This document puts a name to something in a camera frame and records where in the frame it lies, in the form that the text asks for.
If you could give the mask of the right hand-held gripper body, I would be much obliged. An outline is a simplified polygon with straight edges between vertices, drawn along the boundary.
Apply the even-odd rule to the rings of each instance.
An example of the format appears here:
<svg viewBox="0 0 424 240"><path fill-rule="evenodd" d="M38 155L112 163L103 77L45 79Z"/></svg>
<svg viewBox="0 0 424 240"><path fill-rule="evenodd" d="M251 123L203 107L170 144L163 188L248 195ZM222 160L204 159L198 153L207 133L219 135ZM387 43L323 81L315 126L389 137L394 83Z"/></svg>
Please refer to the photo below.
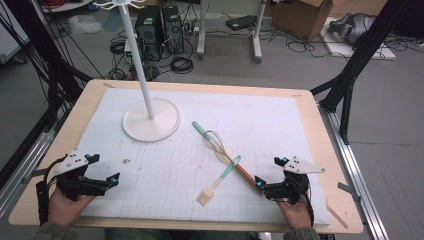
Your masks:
<svg viewBox="0 0 424 240"><path fill-rule="evenodd" d="M296 156L289 159L282 168L284 180L280 183L266 183L263 193L268 200L286 199L291 205L306 195L310 185L309 174L325 172L323 167Z"/></svg>

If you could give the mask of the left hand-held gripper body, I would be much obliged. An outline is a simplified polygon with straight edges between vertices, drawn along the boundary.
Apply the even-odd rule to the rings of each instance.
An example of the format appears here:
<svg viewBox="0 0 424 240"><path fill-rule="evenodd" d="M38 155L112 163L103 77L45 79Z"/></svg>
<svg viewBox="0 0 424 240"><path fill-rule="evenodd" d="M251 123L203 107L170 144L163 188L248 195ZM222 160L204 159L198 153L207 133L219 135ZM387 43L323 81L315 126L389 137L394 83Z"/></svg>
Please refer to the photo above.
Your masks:
<svg viewBox="0 0 424 240"><path fill-rule="evenodd" d="M74 151L66 155L54 171L57 187L71 200L78 196L104 196L111 187L105 180L90 179L85 172L90 165L85 154Z"/></svg>

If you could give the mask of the wire whisk with brown handle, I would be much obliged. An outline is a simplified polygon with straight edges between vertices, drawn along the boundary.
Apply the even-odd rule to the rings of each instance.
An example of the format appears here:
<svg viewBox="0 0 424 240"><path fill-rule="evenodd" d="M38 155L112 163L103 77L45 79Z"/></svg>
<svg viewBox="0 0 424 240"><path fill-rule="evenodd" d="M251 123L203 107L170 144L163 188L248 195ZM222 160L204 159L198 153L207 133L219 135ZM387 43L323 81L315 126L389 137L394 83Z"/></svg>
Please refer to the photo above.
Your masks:
<svg viewBox="0 0 424 240"><path fill-rule="evenodd" d="M201 136L203 137L204 143L215 152L216 157L222 163L233 167L250 186L255 187L254 178L225 149L218 133L214 131L205 131Z"/></svg>

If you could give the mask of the cream pastry brush green handle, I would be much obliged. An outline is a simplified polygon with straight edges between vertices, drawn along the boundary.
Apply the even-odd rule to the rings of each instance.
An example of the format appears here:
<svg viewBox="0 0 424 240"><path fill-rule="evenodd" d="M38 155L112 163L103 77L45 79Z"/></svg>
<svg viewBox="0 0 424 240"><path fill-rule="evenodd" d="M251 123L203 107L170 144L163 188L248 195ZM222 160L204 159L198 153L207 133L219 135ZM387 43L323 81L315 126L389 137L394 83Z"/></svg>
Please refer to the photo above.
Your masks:
<svg viewBox="0 0 424 240"><path fill-rule="evenodd" d="M234 169L234 165L237 164L241 160L241 156L238 155L234 158L234 162L229 164L223 173L217 178L217 180L209 187L206 187L202 190L202 192L197 197L196 201L200 203L202 206L206 206L208 202L213 198L215 189L221 183L221 181Z"/></svg>

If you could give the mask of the white utensil stand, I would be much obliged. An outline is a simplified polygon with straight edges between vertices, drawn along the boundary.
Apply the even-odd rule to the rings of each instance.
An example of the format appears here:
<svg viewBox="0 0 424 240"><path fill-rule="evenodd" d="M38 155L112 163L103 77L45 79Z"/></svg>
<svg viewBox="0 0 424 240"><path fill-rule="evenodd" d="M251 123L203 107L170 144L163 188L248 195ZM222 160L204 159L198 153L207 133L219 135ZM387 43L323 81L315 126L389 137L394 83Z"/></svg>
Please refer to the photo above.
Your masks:
<svg viewBox="0 0 424 240"><path fill-rule="evenodd" d="M96 3L101 9L118 8L130 46L133 63L140 83L143 100L131 105L122 120L125 132L141 142L158 142L170 137L181 123L181 114L177 106L169 100L152 98L147 86L136 35L133 30L128 7L140 9L137 3L145 0L109 0Z"/></svg>

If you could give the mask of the cream spatula with green handle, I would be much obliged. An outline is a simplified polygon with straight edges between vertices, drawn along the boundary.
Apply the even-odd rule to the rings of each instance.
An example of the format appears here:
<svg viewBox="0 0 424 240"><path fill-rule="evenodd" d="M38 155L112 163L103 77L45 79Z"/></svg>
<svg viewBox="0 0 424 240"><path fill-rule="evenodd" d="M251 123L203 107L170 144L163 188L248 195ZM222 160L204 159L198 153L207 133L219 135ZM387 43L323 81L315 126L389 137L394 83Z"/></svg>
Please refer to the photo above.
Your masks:
<svg viewBox="0 0 424 240"><path fill-rule="evenodd" d="M201 135L204 144L214 151L216 157L224 164L232 164L232 158L227 153L218 133L205 130L198 122L193 121L192 126Z"/></svg>

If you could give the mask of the person's left hand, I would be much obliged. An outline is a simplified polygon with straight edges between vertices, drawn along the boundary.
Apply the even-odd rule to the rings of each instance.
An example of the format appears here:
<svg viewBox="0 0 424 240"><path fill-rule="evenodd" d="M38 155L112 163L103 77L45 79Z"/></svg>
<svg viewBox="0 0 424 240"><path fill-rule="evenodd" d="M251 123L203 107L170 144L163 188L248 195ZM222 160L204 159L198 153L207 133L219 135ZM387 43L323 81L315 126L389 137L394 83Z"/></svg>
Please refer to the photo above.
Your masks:
<svg viewBox="0 0 424 240"><path fill-rule="evenodd" d="M49 199L48 221L63 226L71 226L94 199L95 196L83 196L73 201L56 188Z"/></svg>

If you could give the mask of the person's right hand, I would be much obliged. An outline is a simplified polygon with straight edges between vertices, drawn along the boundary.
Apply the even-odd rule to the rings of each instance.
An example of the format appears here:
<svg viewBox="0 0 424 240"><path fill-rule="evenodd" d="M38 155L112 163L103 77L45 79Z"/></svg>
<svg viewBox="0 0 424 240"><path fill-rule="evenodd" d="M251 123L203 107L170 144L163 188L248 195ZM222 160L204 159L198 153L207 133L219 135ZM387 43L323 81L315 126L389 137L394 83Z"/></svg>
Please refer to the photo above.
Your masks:
<svg viewBox="0 0 424 240"><path fill-rule="evenodd" d="M311 215L308 211L308 206L304 202L297 202L294 205L289 205L283 200L277 200L276 204L280 208L290 229L300 229L312 226Z"/></svg>

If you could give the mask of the thin wooden stick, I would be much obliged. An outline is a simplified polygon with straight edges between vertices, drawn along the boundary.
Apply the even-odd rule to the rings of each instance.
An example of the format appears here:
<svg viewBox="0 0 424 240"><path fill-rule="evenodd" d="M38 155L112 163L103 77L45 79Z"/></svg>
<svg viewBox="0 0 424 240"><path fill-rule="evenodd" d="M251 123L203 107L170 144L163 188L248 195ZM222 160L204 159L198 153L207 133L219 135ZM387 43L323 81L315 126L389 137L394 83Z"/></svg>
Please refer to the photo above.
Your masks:
<svg viewBox="0 0 424 240"><path fill-rule="evenodd" d="M345 221L345 213L342 211L334 210L330 205L326 205L328 212L339 222L339 224L347 229L348 224Z"/></svg>

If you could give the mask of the white grid mat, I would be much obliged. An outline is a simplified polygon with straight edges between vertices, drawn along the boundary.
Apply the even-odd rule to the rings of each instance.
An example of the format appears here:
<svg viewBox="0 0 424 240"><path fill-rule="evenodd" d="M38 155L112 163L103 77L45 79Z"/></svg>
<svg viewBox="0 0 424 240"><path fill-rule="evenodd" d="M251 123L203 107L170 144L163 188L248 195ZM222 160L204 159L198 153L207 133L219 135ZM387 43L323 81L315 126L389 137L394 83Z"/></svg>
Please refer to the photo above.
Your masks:
<svg viewBox="0 0 424 240"><path fill-rule="evenodd" d="M78 144L100 159L86 174L119 174L118 186L97 198L87 216L277 224L278 206L260 196L236 172L227 172L194 124L217 133L241 165L268 183L283 180L275 158L313 158L300 106L292 97L153 91L173 102L181 124L167 139L144 143L123 129L123 116L142 98L134 89L109 89Z"/></svg>

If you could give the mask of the clear plastic sheet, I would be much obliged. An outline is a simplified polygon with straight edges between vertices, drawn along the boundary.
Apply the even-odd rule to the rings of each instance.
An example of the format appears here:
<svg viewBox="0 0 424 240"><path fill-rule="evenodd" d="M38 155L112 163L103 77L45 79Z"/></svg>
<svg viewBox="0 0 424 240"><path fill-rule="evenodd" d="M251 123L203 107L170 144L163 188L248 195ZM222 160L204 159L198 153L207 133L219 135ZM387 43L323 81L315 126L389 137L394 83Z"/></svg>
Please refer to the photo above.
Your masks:
<svg viewBox="0 0 424 240"><path fill-rule="evenodd" d="M73 35L94 34L102 31L102 24L94 16L76 15L68 19Z"/></svg>

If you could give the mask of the black computer tower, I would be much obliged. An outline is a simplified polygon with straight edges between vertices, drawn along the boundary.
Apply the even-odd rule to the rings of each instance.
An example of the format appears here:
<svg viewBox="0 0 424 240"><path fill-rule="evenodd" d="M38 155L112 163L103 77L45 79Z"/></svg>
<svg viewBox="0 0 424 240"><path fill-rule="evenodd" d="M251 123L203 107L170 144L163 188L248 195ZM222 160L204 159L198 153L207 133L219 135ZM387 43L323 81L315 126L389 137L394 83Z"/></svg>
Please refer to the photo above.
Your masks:
<svg viewBox="0 0 424 240"><path fill-rule="evenodd" d="M137 33L143 60L158 60L159 45L163 40L159 7L145 6L140 9L135 30Z"/></svg>
<svg viewBox="0 0 424 240"><path fill-rule="evenodd" d="M164 33L171 54L184 52L182 21L176 6L165 6L162 8Z"/></svg>

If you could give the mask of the white cabinet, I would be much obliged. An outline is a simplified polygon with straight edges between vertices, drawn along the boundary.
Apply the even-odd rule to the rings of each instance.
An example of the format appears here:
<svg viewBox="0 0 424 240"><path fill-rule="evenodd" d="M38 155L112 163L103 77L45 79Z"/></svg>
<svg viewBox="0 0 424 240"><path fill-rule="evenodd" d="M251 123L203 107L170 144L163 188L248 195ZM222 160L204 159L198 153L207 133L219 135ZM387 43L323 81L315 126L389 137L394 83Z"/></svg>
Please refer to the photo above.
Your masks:
<svg viewBox="0 0 424 240"><path fill-rule="evenodd" d="M0 64L5 64L14 57L21 47L2 22L11 27L24 43L28 43L29 38L8 7L0 1Z"/></svg>

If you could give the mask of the brown cardboard box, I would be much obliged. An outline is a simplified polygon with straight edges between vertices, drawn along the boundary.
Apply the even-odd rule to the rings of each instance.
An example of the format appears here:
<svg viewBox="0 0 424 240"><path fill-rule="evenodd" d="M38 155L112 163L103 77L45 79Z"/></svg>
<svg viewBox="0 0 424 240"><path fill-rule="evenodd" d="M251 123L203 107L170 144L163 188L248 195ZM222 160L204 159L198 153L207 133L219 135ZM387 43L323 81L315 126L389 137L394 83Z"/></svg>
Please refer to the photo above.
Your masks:
<svg viewBox="0 0 424 240"><path fill-rule="evenodd" d="M333 0L280 0L275 4L272 26L303 41L315 39L333 7Z"/></svg>

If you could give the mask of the flat black box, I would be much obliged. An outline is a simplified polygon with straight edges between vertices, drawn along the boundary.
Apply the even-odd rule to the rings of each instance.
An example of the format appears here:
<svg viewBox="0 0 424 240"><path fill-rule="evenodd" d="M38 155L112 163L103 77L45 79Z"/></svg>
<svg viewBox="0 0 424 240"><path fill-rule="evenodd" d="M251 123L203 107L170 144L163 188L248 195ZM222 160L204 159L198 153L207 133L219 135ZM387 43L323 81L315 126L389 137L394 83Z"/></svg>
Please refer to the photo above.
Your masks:
<svg viewBox="0 0 424 240"><path fill-rule="evenodd" d="M226 26L233 31L249 28L256 23L256 17L253 15L242 16L226 21Z"/></svg>

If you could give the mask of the grey rounded device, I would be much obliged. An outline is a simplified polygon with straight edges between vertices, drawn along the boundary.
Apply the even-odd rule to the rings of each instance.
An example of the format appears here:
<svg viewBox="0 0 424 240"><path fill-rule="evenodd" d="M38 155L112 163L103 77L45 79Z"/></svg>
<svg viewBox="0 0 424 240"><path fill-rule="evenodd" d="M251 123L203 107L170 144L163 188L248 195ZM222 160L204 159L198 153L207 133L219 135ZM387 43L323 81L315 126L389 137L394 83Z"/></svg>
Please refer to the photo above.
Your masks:
<svg viewBox="0 0 424 240"><path fill-rule="evenodd" d="M349 45L354 46L371 28L374 19L364 13L347 13L342 18L331 21L329 32L336 33Z"/></svg>

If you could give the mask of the round white table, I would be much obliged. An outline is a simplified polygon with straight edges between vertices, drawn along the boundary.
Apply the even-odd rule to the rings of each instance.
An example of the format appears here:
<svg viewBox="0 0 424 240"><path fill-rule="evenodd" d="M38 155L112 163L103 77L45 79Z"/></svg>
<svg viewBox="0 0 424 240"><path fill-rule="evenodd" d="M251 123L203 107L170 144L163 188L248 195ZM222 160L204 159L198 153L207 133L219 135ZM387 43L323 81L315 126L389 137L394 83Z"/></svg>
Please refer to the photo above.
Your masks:
<svg viewBox="0 0 424 240"><path fill-rule="evenodd" d="M44 13L47 12L64 12L64 11L70 11L70 10L74 10L83 6L88 5L89 3L91 3L93 0L82 0L81 2L71 2L70 0L66 0L66 2L62 5L62 6L58 6L58 7L50 7L50 6L41 6L41 9Z"/></svg>

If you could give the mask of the grey metal bracket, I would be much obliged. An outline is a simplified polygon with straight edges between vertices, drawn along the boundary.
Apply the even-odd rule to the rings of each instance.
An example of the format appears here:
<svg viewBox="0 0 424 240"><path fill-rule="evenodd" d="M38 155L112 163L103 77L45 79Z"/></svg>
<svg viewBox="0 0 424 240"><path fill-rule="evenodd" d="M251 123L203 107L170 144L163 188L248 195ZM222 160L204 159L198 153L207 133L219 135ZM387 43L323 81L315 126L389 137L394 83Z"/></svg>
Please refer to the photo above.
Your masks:
<svg viewBox="0 0 424 240"><path fill-rule="evenodd" d="M339 189L349 193L352 196L354 202L360 202L361 201L361 196L359 196L352 187L350 187L350 186L348 186L344 183L341 183L341 182L337 183L337 187Z"/></svg>
<svg viewBox="0 0 424 240"><path fill-rule="evenodd" d="M21 183L28 184L33 177L44 176L46 169L38 169L29 173L27 176L22 177Z"/></svg>

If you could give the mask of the aluminium rail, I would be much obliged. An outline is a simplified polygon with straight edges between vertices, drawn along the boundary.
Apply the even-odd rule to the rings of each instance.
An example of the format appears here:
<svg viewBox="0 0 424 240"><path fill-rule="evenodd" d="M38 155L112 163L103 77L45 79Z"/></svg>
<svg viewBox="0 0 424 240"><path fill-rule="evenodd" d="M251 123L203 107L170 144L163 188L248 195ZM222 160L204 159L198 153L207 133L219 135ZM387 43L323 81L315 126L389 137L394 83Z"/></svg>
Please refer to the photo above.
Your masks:
<svg viewBox="0 0 424 240"><path fill-rule="evenodd" d="M347 175L354 202L359 207L360 217L373 240L389 240L389 236L374 204L366 181L362 175L350 144L346 144L339 133L341 123L336 113L318 108L330 137L334 140L334 149L339 154L342 169Z"/></svg>
<svg viewBox="0 0 424 240"><path fill-rule="evenodd" d="M0 170L0 219L10 209L24 185L37 172L37 166L50 148L66 117L52 125L43 115Z"/></svg>

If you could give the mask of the black metal frame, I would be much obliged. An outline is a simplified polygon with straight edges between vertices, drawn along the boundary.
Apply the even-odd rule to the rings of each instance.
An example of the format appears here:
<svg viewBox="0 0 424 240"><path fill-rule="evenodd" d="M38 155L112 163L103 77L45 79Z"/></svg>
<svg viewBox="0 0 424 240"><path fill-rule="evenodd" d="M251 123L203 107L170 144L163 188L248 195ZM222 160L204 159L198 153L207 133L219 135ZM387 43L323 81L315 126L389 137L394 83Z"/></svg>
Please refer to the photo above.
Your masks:
<svg viewBox="0 0 424 240"><path fill-rule="evenodd" d="M0 188L2 188L17 170L18 165L23 161L23 157L29 151L36 138L45 129L50 130L53 124L58 122L56 114L59 108L64 103L76 103L83 90L78 83L78 79L83 83L88 83L92 80L92 77L76 69L65 60L30 0L3 0L0 1L0 6L8 7L39 54L39 57L34 56L32 50L23 43L23 39L12 25L3 19L1 14L0 24L27 55L39 79L45 81L48 85L46 95L48 108L0 170Z"/></svg>
<svg viewBox="0 0 424 240"><path fill-rule="evenodd" d="M333 79L311 90L313 95L328 90L326 97L319 102L319 106L328 112L335 113L338 104L343 102L339 133L346 144L349 144L348 129L355 82L377 49L407 13L414 1L387 0L343 70Z"/></svg>

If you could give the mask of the white metal stand frame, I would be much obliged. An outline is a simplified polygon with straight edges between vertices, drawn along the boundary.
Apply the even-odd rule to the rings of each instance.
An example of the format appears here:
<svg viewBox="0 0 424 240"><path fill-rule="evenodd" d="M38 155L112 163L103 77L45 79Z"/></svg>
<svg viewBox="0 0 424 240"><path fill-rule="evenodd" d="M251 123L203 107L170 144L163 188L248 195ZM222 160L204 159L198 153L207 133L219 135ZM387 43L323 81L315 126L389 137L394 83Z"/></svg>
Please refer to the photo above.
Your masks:
<svg viewBox="0 0 424 240"><path fill-rule="evenodd" d="M260 44L260 31L262 20L266 8L266 0L258 0L259 8L256 19L256 24L254 31L251 34L253 50L254 50L254 60L257 63L262 61L262 50ZM200 20L199 20L199 33L198 33L198 41L197 41L197 56L202 59L205 54L205 43L206 43L206 27L205 27L205 17L210 6L211 0L200 0Z"/></svg>

